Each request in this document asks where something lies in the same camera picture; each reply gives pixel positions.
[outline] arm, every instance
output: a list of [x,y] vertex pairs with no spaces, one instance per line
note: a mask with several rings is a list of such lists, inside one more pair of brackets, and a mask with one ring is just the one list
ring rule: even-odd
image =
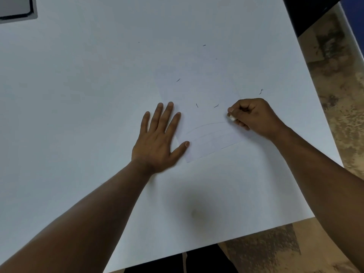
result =
[[132,161],[43,229],[0,266],[0,273],[102,273],[151,175],[173,166],[189,146],[184,142],[170,152],[180,120],[177,113],[166,130],[172,109],[169,103],[161,116],[160,103],[148,131],[146,112]]
[[228,111],[278,148],[322,227],[364,271],[364,181],[288,128],[263,99],[239,100]]

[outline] white table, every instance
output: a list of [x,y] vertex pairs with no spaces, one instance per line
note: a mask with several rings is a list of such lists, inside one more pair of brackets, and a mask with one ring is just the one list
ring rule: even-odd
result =
[[[36,20],[0,25],[0,262],[127,165],[160,101],[155,66],[196,46],[223,50],[242,98],[264,88],[286,124],[341,164],[282,0],[37,7]],[[279,152],[253,135],[148,183],[106,271],[312,216]]]

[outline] person's right hand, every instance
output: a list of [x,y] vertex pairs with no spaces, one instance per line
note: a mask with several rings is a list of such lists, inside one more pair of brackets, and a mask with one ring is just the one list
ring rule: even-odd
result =
[[228,116],[236,118],[234,123],[246,130],[251,129],[269,140],[287,128],[263,99],[239,100],[229,107],[228,112]]

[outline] floor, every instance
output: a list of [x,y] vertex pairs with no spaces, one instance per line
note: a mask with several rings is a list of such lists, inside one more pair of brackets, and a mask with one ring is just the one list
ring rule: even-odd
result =
[[[299,42],[344,166],[364,178],[363,61],[340,8],[326,13]],[[239,272],[359,272],[315,218],[219,245]]]

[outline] sheet of white paper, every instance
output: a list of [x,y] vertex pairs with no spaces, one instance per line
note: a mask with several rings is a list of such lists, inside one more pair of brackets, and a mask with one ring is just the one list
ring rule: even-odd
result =
[[190,162],[242,140],[242,131],[226,116],[239,95],[224,64],[208,48],[179,55],[155,72],[164,103],[182,112],[176,131],[179,143],[189,141]]

